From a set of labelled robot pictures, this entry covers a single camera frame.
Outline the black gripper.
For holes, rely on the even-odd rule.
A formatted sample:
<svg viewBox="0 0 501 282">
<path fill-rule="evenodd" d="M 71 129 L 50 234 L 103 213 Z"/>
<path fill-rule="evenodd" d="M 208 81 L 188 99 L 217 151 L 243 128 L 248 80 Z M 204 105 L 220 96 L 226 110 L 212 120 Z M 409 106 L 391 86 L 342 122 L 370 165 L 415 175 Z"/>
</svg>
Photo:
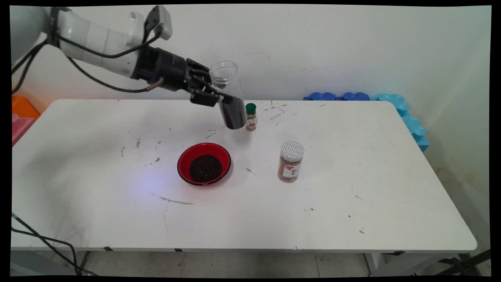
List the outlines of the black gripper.
<svg viewBox="0 0 501 282">
<path fill-rule="evenodd" d="M 144 80 L 153 85 L 161 78 L 160 88 L 174 92 L 189 92 L 190 89 L 190 102 L 194 104 L 214 107 L 217 103 L 230 104 L 233 101 L 231 95 L 211 88 L 211 75 L 206 66 L 161 48 L 140 48 L 131 79 Z"/>
</svg>

